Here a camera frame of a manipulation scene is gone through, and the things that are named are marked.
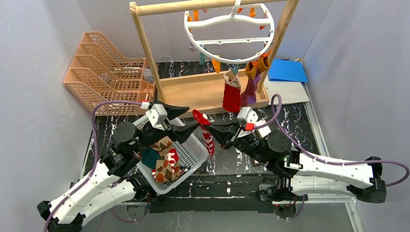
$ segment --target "teal clothespin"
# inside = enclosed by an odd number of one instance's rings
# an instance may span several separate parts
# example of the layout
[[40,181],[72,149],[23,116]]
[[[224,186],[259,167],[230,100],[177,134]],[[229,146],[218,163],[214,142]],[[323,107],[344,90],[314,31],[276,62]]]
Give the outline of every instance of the teal clothespin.
[[239,71],[239,64],[235,64],[235,68],[234,68],[234,69],[231,68],[231,67],[229,67],[229,69],[232,71],[232,73],[233,73],[234,75],[236,75],[236,74],[238,73],[238,71]]
[[200,56],[199,63],[204,64],[205,63],[205,55],[201,52],[201,54],[199,56]]

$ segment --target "blue paper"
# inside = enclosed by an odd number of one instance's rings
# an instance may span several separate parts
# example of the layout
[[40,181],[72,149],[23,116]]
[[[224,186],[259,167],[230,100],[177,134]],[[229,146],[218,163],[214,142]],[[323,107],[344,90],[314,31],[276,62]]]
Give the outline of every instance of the blue paper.
[[302,63],[275,59],[269,69],[270,81],[308,82]]

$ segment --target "wooden pole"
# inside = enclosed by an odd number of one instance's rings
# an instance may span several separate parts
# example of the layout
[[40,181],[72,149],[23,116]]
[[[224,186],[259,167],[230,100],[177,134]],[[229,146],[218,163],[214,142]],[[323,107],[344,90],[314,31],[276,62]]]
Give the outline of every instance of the wooden pole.
[[[257,3],[267,3],[285,0],[241,0],[241,5],[250,5]],[[145,15],[160,15],[182,11],[213,9],[221,7],[234,6],[235,0],[192,0],[192,1],[178,1],[170,3],[153,4],[146,6],[137,6],[135,8],[139,16]]]
[[155,68],[155,61],[154,61],[154,58],[152,57],[151,48],[149,47],[148,39],[146,38],[146,34],[145,34],[144,26],[142,24],[141,17],[140,15],[138,15],[138,12],[135,10],[136,8],[137,8],[137,4],[135,2],[130,2],[130,10],[131,10],[132,19],[134,20],[135,27],[137,28],[138,36],[140,37],[141,45],[144,50],[146,60],[148,61],[149,68],[151,69],[152,77],[154,78],[154,81],[155,81],[155,86],[157,87],[158,99],[161,102],[165,102],[165,95],[162,89],[160,76],[158,75],[158,71]]
[[[296,9],[296,6],[298,4],[299,0],[289,0],[286,5],[285,9],[283,10],[282,16],[280,17],[278,26],[276,27],[275,34],[273,36],[273,44],[269,46],[268,51],[272,50],[272,53],[270,54],[269,62],[270,65],[272,66],[273,59],[276,56],[276,52],[278,52],[279,45],[282,42],[283,36],[285,35],[286,29],[288,28],[289,22],[292,19],[293,13]],[[265,71],[262,73],[262,78],[261,81],[258,84],[258,88],[256,91],[260,92],[262,89],[262,86],[264,86],[264,81],[266,78],[266,75],[268,74],[268,71]]]

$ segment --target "wooden frame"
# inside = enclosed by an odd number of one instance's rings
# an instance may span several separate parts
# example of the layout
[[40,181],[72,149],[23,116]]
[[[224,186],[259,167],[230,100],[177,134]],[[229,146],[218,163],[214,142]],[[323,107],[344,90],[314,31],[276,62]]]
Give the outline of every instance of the wooden frame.
[[[279,23],[276,26],[273,43],[268,50],[272,50],[269,61],[272,64],[276,52],[279,49],[286,29],[293,16],[299,0],[242,0],[241,5],[249,5],[256,3],[267,3],[287,1],[285,8],[280,17]],[[145,15],[160,15],[174,12],[184,12],[191,10],[213,9],[221,7],[233,6],[235,0],[188,0],[180,2],[162,3],[146,6],[137,6],[135,2],[130,2],[131,15],[134,20],[138,36],[141,40],[141,45],[144,50],[146,59],[150,67],[155,67],[155,61],[152,57],[151,49],[146,38],[144,26],[141,16]],[[258,83],[256,90],[257,102],[251,107],[267,106],[270,99],[266,93],[264,81],[268,71],[261,74],[261,81]],[[190,111],[183,114],[181,117],[192,116],[192,110],[197,109],[205,114],[216,114],[226,112],[222,107],[224,80],[223,73],[204,73],[197,75],[189,75],[182,77],[174,77],[160,79],[158,71],[154,70],[152,76],[155,81],[155,86],[158,91],[158,98],[163,103],[177,106],[188,106]],[[238,73],[242,90],[246,87],[248,78],[244,70]]]

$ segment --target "gray floor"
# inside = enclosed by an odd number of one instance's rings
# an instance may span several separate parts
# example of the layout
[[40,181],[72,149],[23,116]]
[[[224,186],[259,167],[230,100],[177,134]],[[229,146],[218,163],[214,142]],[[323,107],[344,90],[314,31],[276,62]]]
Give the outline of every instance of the gray floor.
[[[125,206],[116,206],[116,212],[127,218]],[[300,217],[286,222],[256,212],[171,212],[150,214],[138,223],[117,220],[111,212],[99,232],[352,232],[353,228],[344,204],[306,204]],[[83,232],[94,232],[100,217],[88,223]]]

